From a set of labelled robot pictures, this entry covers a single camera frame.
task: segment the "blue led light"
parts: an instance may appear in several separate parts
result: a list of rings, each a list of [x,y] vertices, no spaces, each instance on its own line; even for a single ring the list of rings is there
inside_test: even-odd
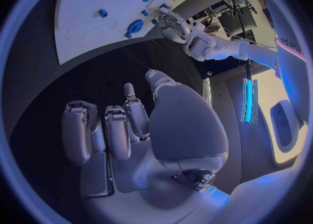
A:
[[[252,89],[252,81],[247,81],[247,108],[246,108],[246,122],[251,122],[251,114],[253,107],[253,89]]]

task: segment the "robotic hand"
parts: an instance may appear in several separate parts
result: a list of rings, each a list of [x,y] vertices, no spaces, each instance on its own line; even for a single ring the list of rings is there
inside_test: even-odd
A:
[[[209,35],[204,32],[204,24],[194,21],[192,26],[178,14],[161,8],[159,15],[159,27],[163,36],[174,42],[183,44],[185,53],[195,60],[222,60],[233,56],[239,60],[257,61],[271,67],[279,77],[279,64],[277,52],[266,47],[250,45],[243,39],[233,41],[219,36]]]

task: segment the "white board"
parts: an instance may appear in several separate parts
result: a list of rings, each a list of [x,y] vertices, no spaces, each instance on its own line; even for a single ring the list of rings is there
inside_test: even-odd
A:
[[[135,20],[144,22],[143,28],[132,38],[145,36],[152,28],[163,3],[175,8],[185,0],[57,0],[55,12],[55,42],[59,63],[92,49],[119,41],[127,41],[125,33]],[[108,12],[101,18],[99,10]],[[146,10],[145,17],[141,12]]]

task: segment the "robotic arm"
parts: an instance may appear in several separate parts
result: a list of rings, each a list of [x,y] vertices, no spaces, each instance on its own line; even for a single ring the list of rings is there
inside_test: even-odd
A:
[[[279,64],[277,52],[266,47],[250,45],[248,41],[236,39],[226,40],[219,36],[209,35],[204,32],[204,24],[194,21],[192,26],[178,14],[161,8],[159,15],[161,33],[167,39],[183,44],[185,53],[195,60],[222,60],[233,56],[239,60],[257,61],[271,67],[279,77]]]

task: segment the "blue light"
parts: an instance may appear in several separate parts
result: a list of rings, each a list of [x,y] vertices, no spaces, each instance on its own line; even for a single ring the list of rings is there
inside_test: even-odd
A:
[[[251,122],[251,114],[252,114],[252,106],[253,106],[253,89],[252,89],[252,81],[247,81],[247,108],[246,108],[246,122]]]

